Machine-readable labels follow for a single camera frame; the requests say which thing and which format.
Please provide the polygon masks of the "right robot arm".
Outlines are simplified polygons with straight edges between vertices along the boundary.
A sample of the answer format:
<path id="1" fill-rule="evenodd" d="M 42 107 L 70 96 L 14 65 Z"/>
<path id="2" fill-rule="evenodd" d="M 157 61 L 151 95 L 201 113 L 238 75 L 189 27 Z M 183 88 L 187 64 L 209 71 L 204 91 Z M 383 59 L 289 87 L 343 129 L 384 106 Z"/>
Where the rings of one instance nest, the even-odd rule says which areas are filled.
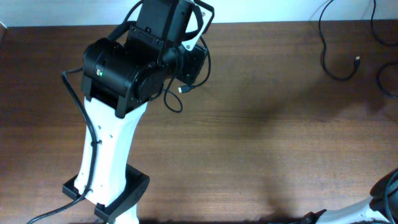
<path id="1" fill-rule="evenodd" d="M 397 170 L 378 180 L 369 198 L 338 210 L 310 212 L 297 223 L 397 223 Z"/>

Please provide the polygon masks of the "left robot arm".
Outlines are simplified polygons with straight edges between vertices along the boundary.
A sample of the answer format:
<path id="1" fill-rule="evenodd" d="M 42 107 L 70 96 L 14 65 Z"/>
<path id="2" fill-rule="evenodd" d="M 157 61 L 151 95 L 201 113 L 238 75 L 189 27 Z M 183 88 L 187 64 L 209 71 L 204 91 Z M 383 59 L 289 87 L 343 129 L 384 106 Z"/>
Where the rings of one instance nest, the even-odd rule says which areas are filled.
<path id="1" fill-rule="evenodd" d="M 79 173 L 63 185 L 74 202 L 87 199 L 105 223 L 137 223 L 137 203 L 150 178 L 127 162 L 134 132 L 147 104 L 179 93 L 196 81 L 210 52 L 203 40 L 215 10 L 203 1 L 139 1 L 136 20 L 126 17 L 83 54 L 77 101 L 86 122 Z"/>

